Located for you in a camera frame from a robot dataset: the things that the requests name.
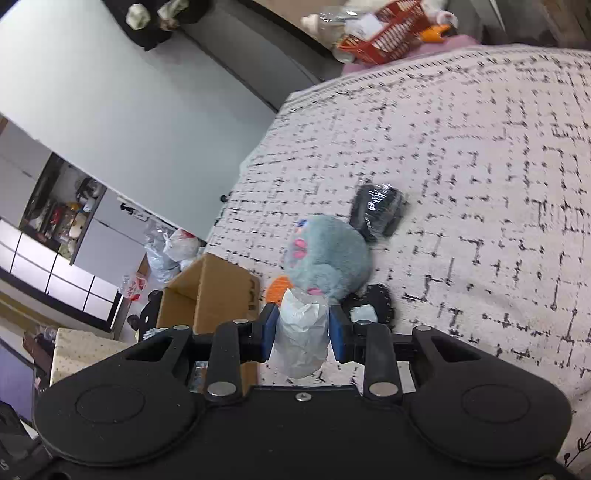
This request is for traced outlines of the burger plush toy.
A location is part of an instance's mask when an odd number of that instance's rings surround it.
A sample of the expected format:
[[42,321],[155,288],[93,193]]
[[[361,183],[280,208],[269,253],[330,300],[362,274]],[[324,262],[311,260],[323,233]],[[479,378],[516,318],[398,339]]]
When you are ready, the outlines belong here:
[[274,303],[280,305],[283,301],[283,296],[293,288],[293,284],[290,283],[290,279],[287,276],[280,276],[270,283],[269,288],[266,289],[266,303]]

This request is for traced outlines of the grey plush paw toy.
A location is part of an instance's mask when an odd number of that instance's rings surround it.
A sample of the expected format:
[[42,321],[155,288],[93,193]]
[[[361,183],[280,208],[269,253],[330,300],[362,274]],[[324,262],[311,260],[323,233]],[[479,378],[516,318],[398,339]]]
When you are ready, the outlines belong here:
[[283,271],[295,288],[342,300],[370,278],[372,252],[354,227],[329,215],[297,222],[283,254]]

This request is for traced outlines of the black sequin pouch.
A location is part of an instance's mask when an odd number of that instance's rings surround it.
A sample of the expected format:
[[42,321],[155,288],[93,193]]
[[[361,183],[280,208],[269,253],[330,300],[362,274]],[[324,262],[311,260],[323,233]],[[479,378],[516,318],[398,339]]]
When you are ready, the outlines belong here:
[[349,225],[369,244],[393,236],[403,217],[406,199],[389,183],[367,182],[360,186],[353,198]]

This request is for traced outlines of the black lace item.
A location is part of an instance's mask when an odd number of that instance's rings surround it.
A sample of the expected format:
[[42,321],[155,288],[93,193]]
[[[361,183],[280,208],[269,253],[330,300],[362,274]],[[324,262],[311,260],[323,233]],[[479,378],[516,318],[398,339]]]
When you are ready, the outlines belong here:
[[382,284],[368,285],[363,294],[349,294],[341,302],[342,311],[353,323],[391,325],[394,306],[389,289]]

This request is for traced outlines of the brown cardboard box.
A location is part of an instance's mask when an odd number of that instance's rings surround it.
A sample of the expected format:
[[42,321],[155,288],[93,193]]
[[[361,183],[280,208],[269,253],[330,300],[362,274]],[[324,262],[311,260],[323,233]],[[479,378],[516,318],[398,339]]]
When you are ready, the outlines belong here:
[[170,337],[163,359],[185,382],[207,362],[202,395],[211,403],[242,399],[256,384],[256,363],[267,358],[259,317],[259,280],[238,265],[205,254],[163,289],[156,325]]

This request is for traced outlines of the white plastic garbage bag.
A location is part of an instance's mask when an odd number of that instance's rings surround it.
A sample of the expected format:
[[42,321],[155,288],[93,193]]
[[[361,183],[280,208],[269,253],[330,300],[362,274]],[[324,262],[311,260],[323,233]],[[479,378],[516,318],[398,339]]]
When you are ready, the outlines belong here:
[[176,229],[165,239],[163,253],[172,261],[181,263],[194,259],[201,247],[200,240],[191,233]]

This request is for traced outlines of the grey plastic garbage bag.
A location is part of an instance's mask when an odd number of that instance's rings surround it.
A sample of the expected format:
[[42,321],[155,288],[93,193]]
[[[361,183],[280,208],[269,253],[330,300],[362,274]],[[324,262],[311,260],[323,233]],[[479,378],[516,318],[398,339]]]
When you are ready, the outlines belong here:
[[171,232],[165,225],[150,219],[144,230],[144,250],[151,275],[166,284],[180,273],[180,265],[165,252],[166,240]]

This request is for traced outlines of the black dotted stool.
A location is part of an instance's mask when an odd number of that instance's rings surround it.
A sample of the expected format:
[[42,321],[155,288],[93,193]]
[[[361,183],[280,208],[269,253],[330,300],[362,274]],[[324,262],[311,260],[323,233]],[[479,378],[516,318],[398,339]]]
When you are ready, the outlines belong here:
[[138,342],[142,341],[146,332],[156,327],[163,291],[153,290],[147,296],[147,304],[139,314],[127,317],[127,324],[136,334]]

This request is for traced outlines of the red white snack bag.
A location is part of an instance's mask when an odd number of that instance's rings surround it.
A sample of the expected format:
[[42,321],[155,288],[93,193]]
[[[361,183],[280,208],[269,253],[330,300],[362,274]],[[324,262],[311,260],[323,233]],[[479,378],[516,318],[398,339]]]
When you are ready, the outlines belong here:
[[146,284],[147,279],[141,273],[126,274],[122,277],[119,292],[123,298],[134,302],[141,297]]

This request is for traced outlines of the cream dotted cloth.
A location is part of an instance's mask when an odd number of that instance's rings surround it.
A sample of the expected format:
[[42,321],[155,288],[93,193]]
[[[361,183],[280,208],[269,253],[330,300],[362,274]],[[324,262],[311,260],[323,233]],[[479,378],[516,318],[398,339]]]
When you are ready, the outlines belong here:
[[130,344],[102,338],[92,332],[60,327],[55,338],[49,384],[53,386],[128,347]]

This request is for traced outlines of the kitchen shelf with items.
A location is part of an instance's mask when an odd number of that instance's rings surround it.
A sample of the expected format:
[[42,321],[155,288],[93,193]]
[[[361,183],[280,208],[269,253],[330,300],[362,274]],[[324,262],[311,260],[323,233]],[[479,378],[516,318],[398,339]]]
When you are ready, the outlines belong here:
[[106,190],[102,183],[52,153],[19,229],[73,265]]

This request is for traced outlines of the white black patterned bedspread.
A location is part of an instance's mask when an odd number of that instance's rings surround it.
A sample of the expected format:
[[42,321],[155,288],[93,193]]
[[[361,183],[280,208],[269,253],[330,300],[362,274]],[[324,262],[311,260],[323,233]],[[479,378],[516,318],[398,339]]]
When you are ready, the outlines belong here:
[[560,457],[588,478],[589,53],[473,47],[290,95],[207,250],[270,284],[297,222],[348,218],[366,183],[405,200],[373,249],[394,328],[434,326],[557,385],[574,415]]

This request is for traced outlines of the grey door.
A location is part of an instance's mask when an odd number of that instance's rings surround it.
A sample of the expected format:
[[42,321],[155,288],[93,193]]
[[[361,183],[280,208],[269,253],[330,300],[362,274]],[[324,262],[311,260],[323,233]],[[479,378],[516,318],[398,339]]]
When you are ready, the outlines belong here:
[[274,111],[291,93],[342,74],[329,49],[256,1],[212,1],[182,31]]

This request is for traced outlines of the clear plastic bottle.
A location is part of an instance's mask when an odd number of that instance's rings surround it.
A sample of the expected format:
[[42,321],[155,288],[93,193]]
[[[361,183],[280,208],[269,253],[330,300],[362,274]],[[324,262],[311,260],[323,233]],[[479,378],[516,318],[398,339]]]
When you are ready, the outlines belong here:
[[365,9],[329,6],[319,13],[301,17],[301,28],[325,47],[332,48],[345,35],[346,23],[366,13]]

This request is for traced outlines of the red plastic basket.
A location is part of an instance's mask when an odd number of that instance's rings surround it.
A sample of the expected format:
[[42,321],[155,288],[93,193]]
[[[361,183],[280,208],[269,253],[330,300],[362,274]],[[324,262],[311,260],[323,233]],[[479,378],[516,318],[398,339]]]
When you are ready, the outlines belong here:
[[337,48],[366,64],[381,65],[401,59],[431,23],[420,1],[393,1],[346,27]]

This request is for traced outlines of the orange toy carrot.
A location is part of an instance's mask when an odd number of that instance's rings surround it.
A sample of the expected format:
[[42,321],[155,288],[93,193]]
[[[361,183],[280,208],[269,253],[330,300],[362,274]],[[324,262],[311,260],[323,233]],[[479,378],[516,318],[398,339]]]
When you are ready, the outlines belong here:
[[452,24],[433,25],[423,30],[419,38],[423,43],[443,43],[450,35],[455,34],[455,27]]

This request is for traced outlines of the black garment on door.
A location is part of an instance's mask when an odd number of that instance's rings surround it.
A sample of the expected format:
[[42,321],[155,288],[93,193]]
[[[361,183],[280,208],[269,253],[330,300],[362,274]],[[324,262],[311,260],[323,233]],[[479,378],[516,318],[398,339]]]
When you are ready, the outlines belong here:
[[144,51],[171,38],[185,24],[197,23],[209,9],[209,0],[103,0],[125,35]]

